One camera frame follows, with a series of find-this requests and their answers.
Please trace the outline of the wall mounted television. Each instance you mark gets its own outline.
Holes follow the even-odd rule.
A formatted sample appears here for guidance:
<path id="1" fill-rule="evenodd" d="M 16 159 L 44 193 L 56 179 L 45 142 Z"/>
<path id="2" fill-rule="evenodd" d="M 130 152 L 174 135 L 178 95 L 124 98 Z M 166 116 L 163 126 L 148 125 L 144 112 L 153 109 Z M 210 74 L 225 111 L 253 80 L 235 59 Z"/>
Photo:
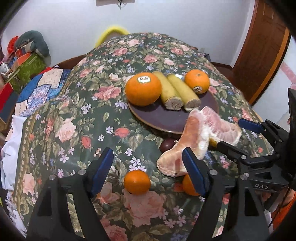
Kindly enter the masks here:
<path id="1" fill-rule="evenodd" d="M 110 4 L 124 6 L 128 3 L 135 3 L 135 0 L 96 0 L 95 3 L 96 3 L 96 6 L 106 6 Z"/>

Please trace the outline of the wide peeled pomelo piece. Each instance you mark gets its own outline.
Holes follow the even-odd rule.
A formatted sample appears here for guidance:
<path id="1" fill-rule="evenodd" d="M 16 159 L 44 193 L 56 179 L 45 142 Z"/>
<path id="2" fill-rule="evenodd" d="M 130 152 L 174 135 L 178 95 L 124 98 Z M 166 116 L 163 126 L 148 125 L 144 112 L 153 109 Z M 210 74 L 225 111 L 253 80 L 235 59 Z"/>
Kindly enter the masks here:
<path id="1" fill-rule="evenodd" d="M 202 108 L 201 114 L 204 117 L 209 132 L 209 143 L 212 147 L 216 147 L 220 141 L 233 146 L 238 144 L 242 134 L 238 125 L 222 119 L 219 114 L 208 106 Z"/>

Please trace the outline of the yellow sugarcane piece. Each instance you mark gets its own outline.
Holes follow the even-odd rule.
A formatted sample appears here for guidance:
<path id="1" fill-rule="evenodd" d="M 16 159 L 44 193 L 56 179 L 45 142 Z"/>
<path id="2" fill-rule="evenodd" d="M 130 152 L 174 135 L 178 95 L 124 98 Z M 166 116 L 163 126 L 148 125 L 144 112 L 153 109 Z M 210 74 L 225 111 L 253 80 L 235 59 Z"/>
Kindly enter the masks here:
<path id="1" fill-rule="evenodd" d="M 200 107 L 201 100 L 196 95 L 196 93 L 187 84 L 185 84 L 183 80 L 181 80 L 174 74 L 168 74 L 166 77 L 171 85 L 175 88 L 175 90 L 177 90 L 184 104 L 184 109 L 187 112 Z"/>
<path id="2" fill-rule="evenodd" d="M 184 104 L 177 90 L 173 87 L 173 85 L 163 73 L 154 71 L 153 75 L 155 75 L 161 82 L 161 100 L 165 108 L 168 110 L 179 111 L 184 106 Z"/>

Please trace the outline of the orange box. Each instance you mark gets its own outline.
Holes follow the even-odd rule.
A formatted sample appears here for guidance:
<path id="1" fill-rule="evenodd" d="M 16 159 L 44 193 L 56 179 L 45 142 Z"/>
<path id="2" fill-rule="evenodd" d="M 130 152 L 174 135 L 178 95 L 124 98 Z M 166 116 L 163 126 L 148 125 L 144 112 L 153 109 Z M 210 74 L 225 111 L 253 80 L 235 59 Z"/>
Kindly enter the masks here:
<path id="1" fill-rule="evenodd" d="M 31 56 L 31 53 L 26 53 L 20 56 L 12 65 L 13 71 L 15 71 L 18 67 L 20 67 L 30 56 Z"/>

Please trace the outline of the yellow fuzzy headboard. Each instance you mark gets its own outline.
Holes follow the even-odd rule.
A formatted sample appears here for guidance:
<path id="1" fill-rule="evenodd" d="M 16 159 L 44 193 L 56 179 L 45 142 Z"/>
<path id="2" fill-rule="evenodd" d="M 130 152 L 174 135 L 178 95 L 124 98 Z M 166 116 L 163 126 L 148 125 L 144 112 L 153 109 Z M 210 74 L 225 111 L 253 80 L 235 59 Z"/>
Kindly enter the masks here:
<path id="1" fill-rule="evenodd" d="M 105 31 L 103 31 L 103 33 L 99 36 L 98 40 L 95 43 L 95 48 L 100 46 L 106 40 L 109 40 L 113 37 L 128 35 L 128 34 L 129 34 L 129 31 L 127 29 L 118 25 L 112 25 L 108 27 Z"/>

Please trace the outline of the medium orange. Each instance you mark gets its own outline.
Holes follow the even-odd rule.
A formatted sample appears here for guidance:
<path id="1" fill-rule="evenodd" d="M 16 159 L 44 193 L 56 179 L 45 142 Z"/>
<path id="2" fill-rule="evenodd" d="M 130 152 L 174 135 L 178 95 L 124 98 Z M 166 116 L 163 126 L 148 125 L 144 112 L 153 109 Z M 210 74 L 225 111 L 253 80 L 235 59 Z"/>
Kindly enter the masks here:
<path id="1" fill-rule="evenodd" d="M 210 86 L 208 75 L 198 69 L 190 70 L 185 75 L 184 81 L 196 94 L 207 92 Z"/>

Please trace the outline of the large orange with sticker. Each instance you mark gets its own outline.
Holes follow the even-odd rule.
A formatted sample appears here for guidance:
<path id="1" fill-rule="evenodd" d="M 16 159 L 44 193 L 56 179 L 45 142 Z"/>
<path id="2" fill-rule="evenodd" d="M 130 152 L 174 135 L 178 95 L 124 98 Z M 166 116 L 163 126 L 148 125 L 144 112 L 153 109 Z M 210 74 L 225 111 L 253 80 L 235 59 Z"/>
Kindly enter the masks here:
<path id="1" fill-rule="evenodd" d="M 127 100 L 136 106 L 148 106 L 158 100 L 162 85 L 158 77 L 149 72 L 138 73 L 125 85 Z"/>

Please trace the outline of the purple round plate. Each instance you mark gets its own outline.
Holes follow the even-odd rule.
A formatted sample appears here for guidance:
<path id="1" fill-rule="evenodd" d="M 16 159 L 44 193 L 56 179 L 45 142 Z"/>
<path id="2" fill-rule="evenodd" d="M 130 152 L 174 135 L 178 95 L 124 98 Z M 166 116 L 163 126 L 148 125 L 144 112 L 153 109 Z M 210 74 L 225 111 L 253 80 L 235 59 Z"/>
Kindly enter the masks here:
<path id="1" fill-rule="evenodd" d="M 216 113 L 219 112 L 218 104 L 214 96 L 210 92 L 196 94 L 201 100 L 201 105 L 197 109 L 202 109 L 206 106 L 211 107 Z M 128 100 L 128 107 L 132 114 L 146 125 L 167 133 L 181 134 L 185 122 L 189 116 L 189 112 L 184 109 L 184 106 L 179 111 L 168 110 L 162 103 L 161 96 L 153 104 L 148 106 L 136 106 Z"/>

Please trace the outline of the narrow peeled pomelo segment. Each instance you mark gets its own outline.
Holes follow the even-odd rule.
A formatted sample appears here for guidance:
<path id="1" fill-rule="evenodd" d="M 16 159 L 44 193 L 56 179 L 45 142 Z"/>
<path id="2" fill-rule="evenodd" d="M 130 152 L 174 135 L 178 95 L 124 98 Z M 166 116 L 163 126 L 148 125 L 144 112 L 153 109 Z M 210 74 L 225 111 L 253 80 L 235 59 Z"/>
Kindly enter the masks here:
<path id="1" fill-rule="evenodd" d="M 204 158 L 209 146 L 209 131 L 201 111 L 194 109 L 189 113 L 183 133 L 177 143 L 165 151 L 157 160 L 158 170 L 169 177 L 187 174 L 182 160 L 185 148 L 191 148 L 195 156 Z"/>

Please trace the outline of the white sheet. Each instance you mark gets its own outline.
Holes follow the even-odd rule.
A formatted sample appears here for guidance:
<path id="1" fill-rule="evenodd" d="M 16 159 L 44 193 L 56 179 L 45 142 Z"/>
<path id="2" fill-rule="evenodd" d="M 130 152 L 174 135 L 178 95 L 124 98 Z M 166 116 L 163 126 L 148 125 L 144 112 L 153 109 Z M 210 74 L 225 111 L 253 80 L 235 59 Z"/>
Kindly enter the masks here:
<path id="1" fill-rule="evenodd" d="M 11 128 L 1 150 L 1 184 L 3 189 L 13 191 L 15 188 L 18 154 L 22 139 L 23 124 L 27 118 L 12 115 Z"/>

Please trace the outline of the grey green plush pillow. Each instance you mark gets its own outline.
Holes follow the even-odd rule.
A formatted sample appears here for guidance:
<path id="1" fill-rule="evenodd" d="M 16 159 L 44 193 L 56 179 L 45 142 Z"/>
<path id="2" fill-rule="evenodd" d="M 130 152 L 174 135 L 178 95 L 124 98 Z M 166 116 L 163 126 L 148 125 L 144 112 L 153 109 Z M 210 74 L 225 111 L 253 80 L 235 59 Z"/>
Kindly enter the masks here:
<path id="1" fill-rule="evenodd" d="M 23 33 L 14 44 L 14 50 L 25 49 L 26 53 L 35 52 L 42 58 L 49 56 L 49 48 L 43 38 L 43 35 L 35 30 Z"/>

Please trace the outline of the blue patchwork quilt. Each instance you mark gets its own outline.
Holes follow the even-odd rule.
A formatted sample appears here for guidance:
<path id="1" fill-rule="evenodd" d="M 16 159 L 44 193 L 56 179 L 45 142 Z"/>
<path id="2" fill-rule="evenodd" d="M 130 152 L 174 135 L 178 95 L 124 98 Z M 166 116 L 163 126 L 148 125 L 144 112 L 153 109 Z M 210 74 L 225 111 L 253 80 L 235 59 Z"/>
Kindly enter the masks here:
<path id="1" fill-rule="evenodd" d="M 70 72 L 70 69 L 52 68 L 35 76 L 18 96 L 15 115 L 28 117 L 56 97 Z"/>

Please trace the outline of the red fabric flower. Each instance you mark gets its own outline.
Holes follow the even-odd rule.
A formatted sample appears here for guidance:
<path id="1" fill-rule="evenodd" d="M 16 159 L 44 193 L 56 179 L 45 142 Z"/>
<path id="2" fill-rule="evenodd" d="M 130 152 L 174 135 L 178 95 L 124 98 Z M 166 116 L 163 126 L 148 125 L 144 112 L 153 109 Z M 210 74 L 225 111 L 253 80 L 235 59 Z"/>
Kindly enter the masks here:
<path id="1" fill-rule="evenodd" d="M 18 38 L 19 38 L 18 36 L 15 36 L 11 38 L 11 40 L 9 41 L 8 47 L 7 47 L 8 54 L 11 54 L 14 51 L 15 42 L 17 41 Z"/>

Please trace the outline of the red flat box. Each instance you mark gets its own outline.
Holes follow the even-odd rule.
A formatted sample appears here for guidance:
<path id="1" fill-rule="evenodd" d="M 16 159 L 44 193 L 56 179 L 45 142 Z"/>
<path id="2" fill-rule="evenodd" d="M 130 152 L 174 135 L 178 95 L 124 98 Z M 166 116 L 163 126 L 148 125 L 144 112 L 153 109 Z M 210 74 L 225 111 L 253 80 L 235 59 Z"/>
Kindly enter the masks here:
<path id="1" fill-rule="evenodd" d="M 6 83 L 0 90 L 0 110 L 3 109 L 6 101 L 8 100 L 8 98 L 10 97 L 10 95 L 13 92 L 13 87 L 12 85 L 8 82 Z"/>

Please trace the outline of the small mandarin orange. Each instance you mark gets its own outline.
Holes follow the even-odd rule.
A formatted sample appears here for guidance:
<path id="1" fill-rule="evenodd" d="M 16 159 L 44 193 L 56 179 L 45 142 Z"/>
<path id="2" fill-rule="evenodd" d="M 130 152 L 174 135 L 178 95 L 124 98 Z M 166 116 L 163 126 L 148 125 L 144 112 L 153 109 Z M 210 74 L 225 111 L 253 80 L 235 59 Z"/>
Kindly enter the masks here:
<path id="1" fill-rule="evenodd" d="M 151 181 L 144 171 L 133 170 L 125 175 L 124 186 L 133 195 L 143 195 L 150 189 Z"/>
<path id="2" fill-rule="evenodd" d="M 183 190 L 186 194 L 190 196 L 200 196 L 198 192 L 196 192 L 193 183 L 191 181 L 191 178 L 189 177 L 189 174 L 186 174 L 182 181 Z"/>

